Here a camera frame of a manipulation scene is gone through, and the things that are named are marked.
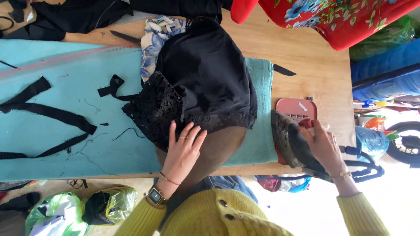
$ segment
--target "wooden table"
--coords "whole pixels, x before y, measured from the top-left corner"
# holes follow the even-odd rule
[[[48,3],[63,3],[64,0],[47,0]],[[8,16],[12,8],[8,2],[0,3],[0,16]],[[25,18],[31,11],[25,9]],[[16,24],[5,34],[25,25]],[[0,29],[8,27],[7,20],[0,19]],[[229,33],[245,57],[269,59],[273,64],[283,66],[295,73],[285,76],[275,72],[273,77],[272,104],[282,97],[313,97],[318,107],[318,119],[328,123],[340,145],[356,145],[353,118],[353,99],[350,76],[349,52],[333,50],[313,29],[283,29],[269,20],[257,5],[242,24],[234,23],[230,12],[223,9],[222,27]],[[92,44],[124,44],[128,42],[113,36],[109,30],[116,30],[136,37],[144,35],[145,20],[122,25],[111,25],[95,29],[89,34],[67,33],[65,42]],[[266,163],[221,167],[214,175],[262,175],[301,173],[288,165]],[[120,176],[100,176],[94,178],[143,178],[154,174],[130,174]]]

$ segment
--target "yellow cardigan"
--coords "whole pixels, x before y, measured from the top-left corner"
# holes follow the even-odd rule
[[[362,193],[337,197],[337,201],[351,236],[389,235]],[[165,209],[157,209],[143,198],[115,236],[152,236],[164,215]],[[169,216],[160,235],[292,236],[284,228],[268,221],[264,212],[247,195],[232,189],[216,188],[194,194],[184,201]]]

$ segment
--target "bracelet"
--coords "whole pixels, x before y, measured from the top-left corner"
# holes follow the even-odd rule
[[[350,177],[353,176],[350,171],[347,172],[347,173],[340,172],[340,175],[339,176],[337,176],[337,177],[330,177],[330,179],[333,179],[333,178],[343,178],[344,180],[346,180],[348,176],[350,176]]]
[[[166,179],[167,181],[169,181],[170,183],[173,183],[173,184],[175,184],[175,185],[178,185],[178,186],[180,186],[181,184],[177,184],[177,183],[175,183],[175,182],[172,182],[170,179],[168,179],[162,172],[159,172],[159,174],[160,174],[160,176],[162,176],[164,179]]]

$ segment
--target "red string bracelet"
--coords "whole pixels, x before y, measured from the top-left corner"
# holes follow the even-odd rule
[[[171,183],[173,183],[173,184],[175,184],[175,185],[178,185],[178,186],[180,186],[181,184],[177,184],[177,183],[175,183],[175,182],[172,182],[170,179],[168,179],[162,172],[159,172],[159,174],[160,174],[160,176],[162,176],[164,179],[166,179],[167,181],[169,181],[169,182],[171,182]]]

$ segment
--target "button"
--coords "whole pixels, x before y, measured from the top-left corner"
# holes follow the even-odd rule
[[[226,214],[225,218],[228,219],[228,220],[235,220],[235,217],[231,214]]]
[[[219,200],[219,203],[220,203],[220,205],[222,205],[224,207],[228,207],[228,203],[225,200],[223,200],[223,199],[220,199]]]

